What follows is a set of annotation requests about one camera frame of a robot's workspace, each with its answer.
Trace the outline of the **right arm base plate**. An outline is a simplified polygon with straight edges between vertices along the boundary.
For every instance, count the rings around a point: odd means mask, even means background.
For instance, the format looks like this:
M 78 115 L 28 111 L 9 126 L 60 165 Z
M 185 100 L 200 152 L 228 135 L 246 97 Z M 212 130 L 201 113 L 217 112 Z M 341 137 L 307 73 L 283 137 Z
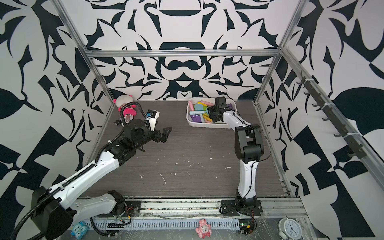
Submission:
M 262 215 L 263 208 L 256 196 L 249 199 L 236 197 L 234 200 L 222 200 L 219 212 L 226 217 L 240 215 L 259 217 Z

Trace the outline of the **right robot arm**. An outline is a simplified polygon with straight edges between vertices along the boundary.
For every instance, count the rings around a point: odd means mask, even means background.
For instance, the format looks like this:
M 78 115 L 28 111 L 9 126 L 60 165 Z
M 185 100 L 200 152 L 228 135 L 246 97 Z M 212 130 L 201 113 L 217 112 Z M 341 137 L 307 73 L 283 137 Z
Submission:
M 215 104 L 208 108 L 208 114 L 214 123 L 222 121 L 234 130 L 235 154 L 240 161 L 240 182 L 235 203 L 239 209 L 254 206 L 257 200 L 257 167 L 264 155 L 260 126 L 252 125 L 240 117 L 224 97 L 215 98 Z

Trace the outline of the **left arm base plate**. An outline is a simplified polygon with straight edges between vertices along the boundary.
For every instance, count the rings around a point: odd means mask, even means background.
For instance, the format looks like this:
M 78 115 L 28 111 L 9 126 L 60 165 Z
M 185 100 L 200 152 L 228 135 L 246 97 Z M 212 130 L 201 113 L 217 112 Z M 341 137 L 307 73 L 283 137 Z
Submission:
M 133 217 L 140 213 L 141 201 L 125 201 L 125 203 L 117 203 L 110 213 L 97 215 L 99 218 L 109 217 Z

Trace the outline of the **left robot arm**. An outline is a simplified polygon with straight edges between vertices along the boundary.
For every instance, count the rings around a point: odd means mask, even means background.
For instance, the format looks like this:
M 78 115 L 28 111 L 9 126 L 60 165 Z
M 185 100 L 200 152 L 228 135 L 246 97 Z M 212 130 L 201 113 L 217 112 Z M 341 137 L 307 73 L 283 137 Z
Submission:
M 155 129 L 156 121 L 129 121 L 117 139 L 106 144 L 96 159 L 79 172 L 51 188 L 38 188 L 32 197 L 31 219 L 41 236 L 54 240 L 74 224 L 98 215 L 122 216 L 127 209 L 125 198 L 117 191 L 87 199 L 78 198 L 105 175 L 124 165 L 137 150 L 151 141 L 164 143 L 172 128 Z

